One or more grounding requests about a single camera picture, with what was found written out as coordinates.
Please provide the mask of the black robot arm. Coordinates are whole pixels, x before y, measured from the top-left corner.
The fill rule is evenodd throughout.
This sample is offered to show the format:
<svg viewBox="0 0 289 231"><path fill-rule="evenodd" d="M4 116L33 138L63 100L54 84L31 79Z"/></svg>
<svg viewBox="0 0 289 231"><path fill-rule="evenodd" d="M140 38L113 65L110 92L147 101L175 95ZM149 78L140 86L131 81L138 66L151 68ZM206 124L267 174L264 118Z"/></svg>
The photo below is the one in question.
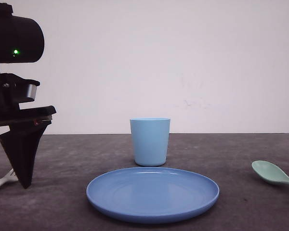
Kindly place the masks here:
<svg viewBox="0 0 289 231"><path fill-rule="evenodd" d="M13 8L0 3L0 64L34 63L44 51L41 27L30 18L13 15ZM35 100L40 82L0 71L1 145L23 188L32 182L39 141L51 124L54 106L20 109L21 103Z"/></svg>

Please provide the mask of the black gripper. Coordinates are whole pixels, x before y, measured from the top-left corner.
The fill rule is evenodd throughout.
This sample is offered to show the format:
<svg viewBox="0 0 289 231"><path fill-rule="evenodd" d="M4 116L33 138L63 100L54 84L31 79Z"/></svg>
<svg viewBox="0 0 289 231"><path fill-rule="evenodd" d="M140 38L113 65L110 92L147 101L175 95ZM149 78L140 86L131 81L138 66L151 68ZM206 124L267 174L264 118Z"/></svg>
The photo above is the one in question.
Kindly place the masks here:
<svg viewBox="0 0 289 231"><path fill-rule="evenodd" d="M0 127L10 130L0 135L0 142L23 188L32 182L39 141L53 115L54 106L21 109L27 84L40 85L13 73L0 72Z"/></svg>

